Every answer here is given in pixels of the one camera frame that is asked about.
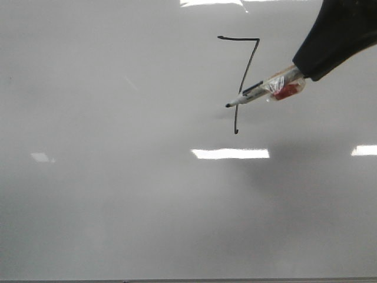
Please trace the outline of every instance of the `whiteboard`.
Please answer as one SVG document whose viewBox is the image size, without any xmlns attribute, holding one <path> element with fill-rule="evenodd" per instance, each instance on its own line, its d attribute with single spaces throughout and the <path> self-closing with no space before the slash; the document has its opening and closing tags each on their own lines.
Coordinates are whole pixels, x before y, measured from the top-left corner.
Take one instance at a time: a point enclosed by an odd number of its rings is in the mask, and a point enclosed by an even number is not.
<svg viewBox="0 0 377 283">
<path fill-rule="evenodd" d="M 376 275 L 377 48 L 235 136 L 322 1 L 196 2 L 0 2 L 1 279 Z"/>
</svg>

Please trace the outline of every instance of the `white surface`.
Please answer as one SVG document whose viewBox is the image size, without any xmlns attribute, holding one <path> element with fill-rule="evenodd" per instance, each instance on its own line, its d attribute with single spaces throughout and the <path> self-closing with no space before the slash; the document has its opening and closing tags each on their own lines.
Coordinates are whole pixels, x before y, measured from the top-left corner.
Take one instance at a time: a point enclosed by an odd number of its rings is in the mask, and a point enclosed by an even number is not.
<svg viewBox="0 0 377 283">
<path fill-rule="evenodd" d="M 216 37 L 261 38 L 248 87 L 321 5 L 242 3 L 0 2 L 2 279 L 376 275 L 377 157 L 351 152 L 377 144 L 377 48 L 235 136 L 253 45 Z M 223 148 L 270 158 L 191 152 Z"/>
</svg>

